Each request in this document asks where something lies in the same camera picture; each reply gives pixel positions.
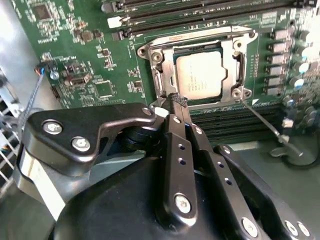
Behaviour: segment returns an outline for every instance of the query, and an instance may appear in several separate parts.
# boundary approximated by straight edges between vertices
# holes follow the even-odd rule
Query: black bracket
[[[264,231],[272,239],[315,240],[315,236],[294,211],[244,162],[240,155],[226,145],[214,149],[225,159],[237,183],[241,183],[243,196],[250,196],[247,203],[255,202]]]
[[[122,129],[151,126],[155,121],[156,115],[142,103],[42,111],[28,118],[22,143],[32,157],[75,177],[90,170],[96,157],[102,150],[108,151]],[[44,130],[46,123],[57,123],[62,131],[51,134]],[[87,140],[88,150],[72,146],[77,137]]]

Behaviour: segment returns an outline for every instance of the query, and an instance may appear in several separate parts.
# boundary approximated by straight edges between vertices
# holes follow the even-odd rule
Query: mounting hole
[[[225,166],[224,166],[221,162],[219,162],[219,161],[218,161],[218,165],[219,165],[220,168],[224,168],[224,167],[225,167]]]
[[[185,161],[182,157],[179,157],[179,158],[178,158],[178,162],[179,162],[181,165],[186,165],[186,161]]]
[[[290,26],[294,26],[296,24],[296,21],[295,20],[290,20],[290,22],[289,22],[289,25]]]
[[[228,184],[228,185],[232,185],[232,182],[229,180],[229,178],[225,178],[224,181]]]
[[[144,50],[143,48],[139,50],[140,55],[146,55],[146,50]]]
[[[250,32],[250,33],[249,33],[249,38],[253,39],[253,38],[255,37],[255,35],[256,35],[256,34],[255,34],[254,32]]]
[[[173,120],[174,120],[177,124],[180,124],[180,123],[181,123],[181,120],[180,120],[177,116],[174,116],[174,117],[173,117]]]
[[[185,150],[185,146],[183,146],[182,144],[179,144],[178,147],[181,149],[181,150]]]

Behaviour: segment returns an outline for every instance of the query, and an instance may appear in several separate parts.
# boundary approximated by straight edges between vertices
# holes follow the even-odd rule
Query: screw
[[[242,218],[242,225],[246,232],[253,238],[256,238],[258,236],[258,229],[256,225],[250,221],[248,218],[243,217]]]
[[[77,136],[74,139],[72,139],[71,144],[72,147],[74,147],[80,152],[86,152],[90,148],[90,142],[82,136]]]
[[[59,73],[56,72],[56,71],[50,72],[50,78],[51,78],[52,80],[58,80],[58,79],[59,79]]]
[[[202,134],[202,131],[201,131],[201,129],[199,128],[199,127],[195,127],[195,131],[198,133],[198,134]]]
[[[289,221],[284,221],[286,227],[289,229],[290,233],[292,233],[294,236],[298,236],[298,230],[293,226],[293,224]]]
[[[174,198],[175,205],[177,208],[184,214],[187,214],[191,211],[191,205],[189,200],[183,195],[177,195]]]
[[[158,52],[155,52],[152,54],[152,60],[155,62],[161,62],[162,61],[162,55]]]
[[[298,223],[298,226],[299,226],[301,232],[303,232],[303,234],[306,235],[307,237],[310,237],[310,232],[305,227],[305,225],[303,225],[302,222],[299,222],[299,221],[297,223]]]
[[[176,116],[173,117],[173,120],[177,123],[177,124],[180,124],[181,121],[179,120],[179,118],[177,118]]]
[[[226,146],[223,146],[223,150],[224,150],[227,154],[230,154],[230,149],[227,148]]]
[[[234,99],[238,99],[241,96],[241,90],[240,89],[235,89],[232,91],[232,97]]]
[[[147,108],[147,107],[142,108],[142,111],[143,111],[146,115],[148,115],[148,116],[151,116],[151,115],[152,115],[152,112],[151,112],[150,109]]]
[[[48,134],[57,135],[62,132],[62,126],[54,121],[47,121],[43,125],[43,130]]]

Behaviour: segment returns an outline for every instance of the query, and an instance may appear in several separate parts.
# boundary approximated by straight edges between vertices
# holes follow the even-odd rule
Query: wire
[[[296,169],[296,170],[309,170],[312,169],[320,164],[320,130],[317,130],[316,133],[316,145],[318,148],[318,153],[315,157],[315,160],[309,164],[306,165],[299,165],[299,164],[294,164],[292,163],[289,159],[289,156],[283,156],[282,160],[284,164],[286,164],[289,168],[291,169]]]
[[[22,133],[23,133],[23,129],[25,127],[27,118],[32,110],[32,107],[34,105],[38,90],[40,88],[40,85],[43,81],[45,77],[45,69],[41,68],[41,75],[39,76],[38,80],[36,81],[35,87],[31,93],[31,96],[29,98],[29,101],[26,105],[25,110],[20,114],[20,116],[18,117],[18,121],[17,121],[17,133],[18,133],[18,137],[19,139],[22,138]]]
[[[245,101],[243,101],[242,99],[240,100],[242,102],[242,104],[249,109],[258,119],[260,119],[261,122],[264,123],[264,125],[266,125],[272,132],[273,134],[279,139],[280,143],[282,143],[286,148],[290,149],[291,151],[293,151],[298,157],[301,157],[304,153],[302,151],[300,151],[298,148],[296,148],[293,144],[287,142],[280,134],[280,132],[278,132],[278,130],[272,126],[272,124],[270,122],[268,122],[266,119],[264,119],[263,116],[261,116],[258,112],[256,112],[252,107],[250,107]]]

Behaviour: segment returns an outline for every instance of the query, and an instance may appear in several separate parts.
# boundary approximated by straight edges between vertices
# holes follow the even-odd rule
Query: metal rod
[[[293,144],[287,142],[278,132],[278,130],[270,123],[268,122],[263,116],[261,116],[258,112],[256,112],[251,106],[249,106],[246,102],[244,102],[243,99],[241,99],[242,104],[248,108],[258,119],[261,120],[261,122],[264,123],[273,133],[274,135],[279,139],[280,143],[285,145],[287,148],[292,150],[295,154],[297,154],[299,157],[301,157],[304,153],[297,149]]]

